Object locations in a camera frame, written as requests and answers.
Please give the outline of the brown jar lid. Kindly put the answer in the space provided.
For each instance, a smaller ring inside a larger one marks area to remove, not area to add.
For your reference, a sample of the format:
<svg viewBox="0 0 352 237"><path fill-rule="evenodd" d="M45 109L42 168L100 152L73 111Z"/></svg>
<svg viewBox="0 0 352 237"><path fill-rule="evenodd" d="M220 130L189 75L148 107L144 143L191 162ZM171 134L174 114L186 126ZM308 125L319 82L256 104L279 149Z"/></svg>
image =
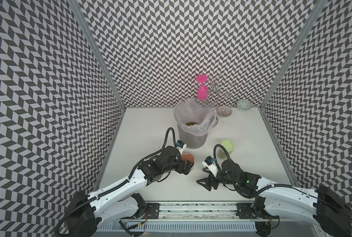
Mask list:
<svg viewBox="0 0 352 237"><path fill-rule="evenodd" d="M195 163L195 158L191 153L183 153L182 160L185 161L185 164L188 162Z"/></svg>

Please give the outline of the grey mesh trash bin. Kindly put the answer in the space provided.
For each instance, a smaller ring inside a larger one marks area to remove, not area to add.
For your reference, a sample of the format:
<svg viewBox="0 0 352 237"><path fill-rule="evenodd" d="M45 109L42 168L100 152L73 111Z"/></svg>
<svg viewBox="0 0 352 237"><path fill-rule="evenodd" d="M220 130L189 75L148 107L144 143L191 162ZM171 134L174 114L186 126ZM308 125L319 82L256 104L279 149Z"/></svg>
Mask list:
<svg viewBox="0 0 352 237"><path fill-rule="evenodd" d="M174 109L180 140L187 148L201 148L217 121L216 108L205 100L186 99Z"/></svg>

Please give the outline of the glass jar of mung beans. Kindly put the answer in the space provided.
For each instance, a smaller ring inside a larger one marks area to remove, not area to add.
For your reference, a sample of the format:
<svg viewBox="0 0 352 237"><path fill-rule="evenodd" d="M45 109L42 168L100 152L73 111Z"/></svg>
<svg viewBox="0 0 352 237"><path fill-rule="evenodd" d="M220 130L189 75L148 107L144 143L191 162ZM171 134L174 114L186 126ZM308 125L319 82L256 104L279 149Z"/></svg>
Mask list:
<svg viewBox="0 0 352 237"><path fill-rule="evenodd" d="M191 171L191 169L194 166L194 162L190 160L185 160L184 168L183 168L183 174L188 175Z"/></svg>

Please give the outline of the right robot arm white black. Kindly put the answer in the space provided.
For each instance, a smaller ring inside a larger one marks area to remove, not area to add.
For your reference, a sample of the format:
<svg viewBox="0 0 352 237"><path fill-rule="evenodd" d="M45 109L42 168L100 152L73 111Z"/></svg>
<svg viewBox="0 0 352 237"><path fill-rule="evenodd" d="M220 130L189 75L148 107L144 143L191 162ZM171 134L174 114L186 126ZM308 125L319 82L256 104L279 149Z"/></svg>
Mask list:
<svg viewBox="0 0 352 237"><path fill-rule="evenodd" d="M352 235L352 210L329 187L321 185L317 189L306 189L280 184L245 172L232 160L218 165L208 157L203 166L208 177L197 183L208 191L216 190L219 184L231 185L232 191L254 200L251 208L255 218L287 217L316 225L333 237Z"/></svg>

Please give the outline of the glass jar with beans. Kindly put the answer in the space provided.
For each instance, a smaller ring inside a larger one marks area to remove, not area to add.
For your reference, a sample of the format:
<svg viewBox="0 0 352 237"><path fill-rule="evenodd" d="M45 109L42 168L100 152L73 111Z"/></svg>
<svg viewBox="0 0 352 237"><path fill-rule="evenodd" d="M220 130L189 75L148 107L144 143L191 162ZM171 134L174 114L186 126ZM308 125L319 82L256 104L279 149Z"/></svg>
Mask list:
<svg viewBox="0 0 352 237"><path fill-rule="evenodd" d="M222 149L221 147L218 147L216 150L217 157L221 160L227 160L227 155L224 150L226 150L229 155L233 152L233 149L226 149L226 148Z"/></svg>

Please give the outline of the green jar lid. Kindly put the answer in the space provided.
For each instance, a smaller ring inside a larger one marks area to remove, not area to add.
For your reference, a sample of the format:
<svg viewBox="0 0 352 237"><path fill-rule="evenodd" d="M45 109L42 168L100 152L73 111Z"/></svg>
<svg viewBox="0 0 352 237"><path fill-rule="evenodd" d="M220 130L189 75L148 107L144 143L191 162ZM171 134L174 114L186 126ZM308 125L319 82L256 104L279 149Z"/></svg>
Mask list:
<svg viewBox="0 0 352 237"><path fill-rule="evenodd" d="M221 141L220 143L224 148L225 150L227 151L227 153L232 153L233 150L234 150L234 143L230 140L223 140Z"/></svg>

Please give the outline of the clear plastic bin liner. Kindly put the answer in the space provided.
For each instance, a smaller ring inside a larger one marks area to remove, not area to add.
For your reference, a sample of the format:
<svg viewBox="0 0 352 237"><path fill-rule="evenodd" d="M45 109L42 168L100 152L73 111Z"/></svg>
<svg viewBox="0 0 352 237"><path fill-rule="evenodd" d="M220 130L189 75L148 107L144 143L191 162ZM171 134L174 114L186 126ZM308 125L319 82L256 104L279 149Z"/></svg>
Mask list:
<svg viewBox="0 0 352 237"><path fill-rule="evenodd" d="M190 98L175 106L174 117L183 132L204 136L211 131L217 119L217 111L204 100Z"/></svg>

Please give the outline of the small brown glass bowl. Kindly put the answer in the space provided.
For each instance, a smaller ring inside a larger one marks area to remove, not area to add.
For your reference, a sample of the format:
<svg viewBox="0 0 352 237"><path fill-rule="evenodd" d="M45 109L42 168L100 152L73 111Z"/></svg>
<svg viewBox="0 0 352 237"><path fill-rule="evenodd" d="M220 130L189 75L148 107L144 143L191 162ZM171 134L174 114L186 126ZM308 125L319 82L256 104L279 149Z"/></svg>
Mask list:
<svg viewBox="0 0 352 237"><path fill-rule="evenodd" d="M223 118L226 118L232 115L232 109L228 106L224 106L224 105L219 106L216 111L218 115L220 115Z"/></svg>

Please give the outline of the pink plastic wine glass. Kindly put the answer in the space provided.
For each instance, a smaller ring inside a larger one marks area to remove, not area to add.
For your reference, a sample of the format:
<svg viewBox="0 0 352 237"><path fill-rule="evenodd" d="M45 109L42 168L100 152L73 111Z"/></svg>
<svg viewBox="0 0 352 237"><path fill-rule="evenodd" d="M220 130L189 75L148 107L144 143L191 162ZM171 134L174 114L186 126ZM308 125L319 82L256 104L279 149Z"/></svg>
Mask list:
<svg viewBox="0 0 352 237"><path fill-rule="evenodd" d="M205 83L208 81L208 77L206 75L198 75L196 77L196 82L198 83L197 88L197 98L201 100L206 100L209 94L208 88L206 87Z"/></svg>

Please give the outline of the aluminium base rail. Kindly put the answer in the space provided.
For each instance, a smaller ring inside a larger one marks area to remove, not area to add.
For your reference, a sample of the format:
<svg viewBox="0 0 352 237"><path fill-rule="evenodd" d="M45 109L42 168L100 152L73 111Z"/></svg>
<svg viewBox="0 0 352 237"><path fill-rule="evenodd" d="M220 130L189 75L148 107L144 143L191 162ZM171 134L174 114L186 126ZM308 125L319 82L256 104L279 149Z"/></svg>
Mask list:
<svg viewBox="0 0 352 237"><path fill-rule="evenodd" d="M200 201L148 203L143 217L124 217L99 227L96 236L122 232L133 237L156 233L170 237L182 234L254 237L325 237L323 229L311 224L313 215L280 201L265 204L265 214L256 217L249 201Z"/></svg>

